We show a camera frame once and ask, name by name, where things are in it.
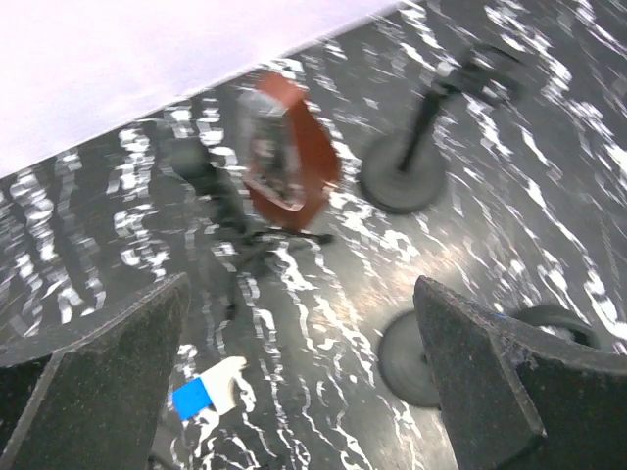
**white wall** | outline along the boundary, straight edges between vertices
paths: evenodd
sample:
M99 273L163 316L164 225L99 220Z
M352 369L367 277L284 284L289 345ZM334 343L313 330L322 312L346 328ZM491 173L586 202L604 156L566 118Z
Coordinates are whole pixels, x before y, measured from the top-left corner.
M10 2L0 18L0 177L394 3Z

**blue tag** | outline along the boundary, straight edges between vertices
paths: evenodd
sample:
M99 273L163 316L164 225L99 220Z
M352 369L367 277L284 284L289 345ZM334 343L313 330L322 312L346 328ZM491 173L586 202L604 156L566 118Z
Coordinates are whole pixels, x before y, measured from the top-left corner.
M183 385L172 393L174 408L181 420L189 419L212 404L209 393L200 377Z

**black and white floor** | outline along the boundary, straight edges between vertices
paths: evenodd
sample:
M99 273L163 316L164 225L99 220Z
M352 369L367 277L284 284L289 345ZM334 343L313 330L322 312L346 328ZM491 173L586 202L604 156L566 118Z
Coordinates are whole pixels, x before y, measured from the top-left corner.
M266 65L309 88L342 159L313 227L339 241L281 244L268 273L244 279L248 307L231 322L221 296L233 247L210 204L168 175L145 124L4 178L0 341L186 271L194 299L172 381L230 355L249 367L238 410L186 423L171 447L181 468L455 469L437 413L392 397L376 368L381 331L418 275L498 311L559 302L627 353L626 19L617 0L405 2ZM446 196L413 216L375 210L355 183L365 148L404 126L435 66L475 40L517 51L526 97L498 111L459 97L434 133ZM180 133L193 122L237 179L235 104L258 74L159 116Z

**black stand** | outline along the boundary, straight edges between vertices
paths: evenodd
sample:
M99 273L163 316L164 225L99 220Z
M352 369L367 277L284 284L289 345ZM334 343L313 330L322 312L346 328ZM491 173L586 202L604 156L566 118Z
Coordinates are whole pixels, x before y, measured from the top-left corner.
M414 310L403 312L387 327L377 355L379 373L390 392L412 406L439 407Z
M446 184L446 160L436 148L420 154L418 150L448 97L429 90L409 132L385 135L366 151L359 184L373 206L388 213L412 213L440 195Z
M538 328L552 327L564 340L602 349L595 331L576 313L559 305L534 305L512 313L511 317ZM438 390L414 310L403 312L387 327L379 343L378 359L381 378L396 397L412 406L439 408Z
M520 64L511 54L487 44L466 51L459 66L442 64L408 132L376 140L363 157L359 185L363 196L388 213L405 214L425 209L446 184L446 160L435 146L420 148L446 100L468 93L493 107L519 96L520 85L507 74Z

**stand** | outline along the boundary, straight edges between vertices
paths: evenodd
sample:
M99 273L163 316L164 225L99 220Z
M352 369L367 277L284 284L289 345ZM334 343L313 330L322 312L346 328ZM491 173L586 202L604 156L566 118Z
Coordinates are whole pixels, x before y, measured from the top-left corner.
M376 208L395 214L418 212L437 199L446 185L446 160L434 147L418 153L448 94L430 90L410 131L375 140L362 161L359 184Z
M379 373L385 385L402 401L421 408L438 408L433 383L414 310L401 313L385 330L378 348Z
M576 313L559 305L534 305L511 315L535 327L553 327L555 335L595 350L602 348L595 331ZM438 390L414 310L403 312L383 333L378 349L379 373L385 385L399 399L412 406L439 408Z
M511 54L479 44L465 52L454 68L438 67L408 132L395 132L374 141L365 152L358 177L363 196L387 213L418 212L433 203L446 184L446 160L436 148L420 148L449 98L468 93L493 107L520 95L517 79L507 73L520 64Z

